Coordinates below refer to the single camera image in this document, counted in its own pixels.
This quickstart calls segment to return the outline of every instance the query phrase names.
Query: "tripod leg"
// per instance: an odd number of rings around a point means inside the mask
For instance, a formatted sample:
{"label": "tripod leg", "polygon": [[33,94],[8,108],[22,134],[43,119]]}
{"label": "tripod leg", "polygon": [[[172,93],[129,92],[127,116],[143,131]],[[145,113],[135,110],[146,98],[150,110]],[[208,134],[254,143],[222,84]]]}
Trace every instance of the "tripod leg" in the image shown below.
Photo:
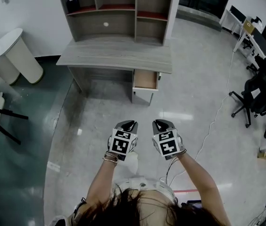
{"label": "tripod leg", "polygon": [[2,109],[2,110],[0,109],[0,114],[9,115],[9,116],[17,117],[20,119],[28,120],[28,116],[16,114],[16,113],[13,113],[12,111],[6,110],[6,109]]}
{"label": "tripod leg", "polygon": [[248,124],[246,124],[245,126],[246,128],[248,128],[251,125],[249,108],[246,108],[246,113],[247,113],[247,118],[248,118]]}
{"label": "tripod leg", "polygon": [[12,139],[14,142],[16,142],[19,145],[21,145],[21,141],[19,141],[13,135],[9,134],[2,126],[0,126],[0,132],[3,133],[5,136],[9,137],[10,139]]}

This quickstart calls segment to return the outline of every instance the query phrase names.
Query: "gray floor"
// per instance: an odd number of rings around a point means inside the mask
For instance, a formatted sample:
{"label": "gray floor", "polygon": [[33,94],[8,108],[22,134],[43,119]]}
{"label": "gray floor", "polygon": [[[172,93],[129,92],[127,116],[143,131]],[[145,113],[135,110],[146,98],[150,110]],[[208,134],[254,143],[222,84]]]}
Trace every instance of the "gray floor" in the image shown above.
{"label": "gray floor", "polygon": [[[126,96],[128,84],[94,81],[87,100],[77,97],[74,90],[72,102],[62,110],[51,145],[44,192],[45,224],[54,215],[68,216],[86,196],[101,165],[107,139],[119,121],[139,123],[135,151],[141,175],[163,177],[169,164],[153,147],[154,119],[172,120],[189,154],[195,157],[221,100],[227,95],[226,83],[236,42],[227,32],[176,19],[171,39],[173,73],[163,74],[150,107],[131,104]],[[243,91],[245,81],[251,77],[245,67],[245,58],[237,52],[231,68],[230,90]],[[253,123],[246,129],[244,113],[234,119],[230,116],[238,106],[231,97],[224,100],[197,158],[215,179],[235,226],[247,225],[266,203],[266,161],[257,159],[258,148],[266,144],[263,138],[266,117],[252,116]],[[182,170],[179,163],[175,164],[169,179]],[[183,174],[174,180],[172,188],[195,187],[188,175]]]}
{"label": "gray floor", "polygon": [[43,190],[53,133],[72,83],[67,68],[40,63],[45,74],[36,85],[23,76],[11,87],[0,78],[4,108],[29,116],[2,115],[0,125],[22,141],[0,133],[0,226],[44,225]]}

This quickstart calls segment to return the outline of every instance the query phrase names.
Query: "office chair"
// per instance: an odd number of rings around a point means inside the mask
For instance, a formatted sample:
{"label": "office chair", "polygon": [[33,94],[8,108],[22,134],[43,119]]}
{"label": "office chair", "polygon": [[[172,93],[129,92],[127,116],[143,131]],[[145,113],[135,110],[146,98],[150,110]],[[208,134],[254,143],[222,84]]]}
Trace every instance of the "office chair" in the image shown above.
{"label": "office chair", "polygon": [[[248,118],[248,123],[245,124],[246,128],[251,125],[250,112],[255,113],[255,118],[258,114],[261,116],[266,115],[266,58],[262,59],[261,57],[256,56],[255,60],[260,66],[260,70],[255,77],[246,81],[244,91],[241,93],[243,98],[234,91],[229,93],[229,96],[234,94],[243,103],[243,106],[239,110],[232,113],[233,118],[242,109],[246,109]],[[258,94],[253,97],[252,92],[255,90],[258,91]]]}

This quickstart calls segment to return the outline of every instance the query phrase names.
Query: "bracelet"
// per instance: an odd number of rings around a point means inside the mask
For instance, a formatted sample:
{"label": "bracelet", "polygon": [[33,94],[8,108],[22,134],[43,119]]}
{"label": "bracelet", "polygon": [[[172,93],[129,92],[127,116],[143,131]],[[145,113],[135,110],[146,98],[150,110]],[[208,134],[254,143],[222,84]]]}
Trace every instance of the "bracelet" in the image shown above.
{"label": "bracelet", "polygon": [[112,156],[112,155],[110,155],[110,154],[105,154],[105,156],[104,156],[104,157],[106,157],[106,156],[109,156],[109,157],[111,157],[111,158],[115,159],[115,161],[118,161],[118,158],[117,158],[117,157],[115,157],[115,156]]}
{"label": "bracelet", "polygon": [[179,155],[183,155],[183,154],[185,154],[186,153],[186,149],[184,149],[182,152],[180,152],[180,153],[177,153],[176,154],[176,156],[179,156]]}
{"label": "bracelet", "polygon": [[115,166],[117,165],[117,162],[116,162],[116,161],[109,160],[109,159],[106,159],[106,158],[104,158],[104,157],[103,157],[103,159],[104,159],[105,161],[113,162]]}

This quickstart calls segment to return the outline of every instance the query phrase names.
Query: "white desk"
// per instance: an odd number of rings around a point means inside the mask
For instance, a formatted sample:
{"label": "white desk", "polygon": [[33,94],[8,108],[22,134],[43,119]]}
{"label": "white desk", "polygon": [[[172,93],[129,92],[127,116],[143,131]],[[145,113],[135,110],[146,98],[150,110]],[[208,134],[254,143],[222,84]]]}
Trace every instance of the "white desk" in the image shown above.
{"label": "white desk", "polygon": [[23,29],[16,28],[0,39],[0,77],[8,84],[16,82],[20,73],[32,84],[37,83],[43,69],[21,39]]}
{"label": "white desk", "polygon": [[[231,16],[234,20],[234,25],[232,27],[232,34],[234,33],[234,30],[236,29],[237,26],[243,27],[243,23],[237,19],[229,10],[226,10],[226,14],[221,22],[221,26],[224,22],[224,20],[228,17]],[[243,40],[246,38],[246,36],[249,37],[249,40],[251,41],[251,43],[254,45],[255,50],[257,51],[257,53],[262,57],[262,58],[266,58],[266,54],[262,51],[262,49],[260,48],[260,46],[258,45],[258,43],[256,42],[255,38],[253,35],[249,34],[244,28],[243,28],[243,35],[241,36],[241,38],[239,39],[238,43],[236,44],[235,48],[233,49],[234,52],[237,51],[237,49],[241,46]]]}
{"label": "white desk", "polygon": [[222,22],[220,23],[221,26],[222,26],[223,22],[227,19],[228,16],[232,17],[234,20],[233,27],[232,27],[232,34],[233,34],[234,31],[236,30],[237,26],[239,25],[240,27],[242,27],[243,23],[239,19],[237,19],[237,17],[235,15],[233,15],[229,10],[226,9],[225,10],[225,16],[223,17]]}

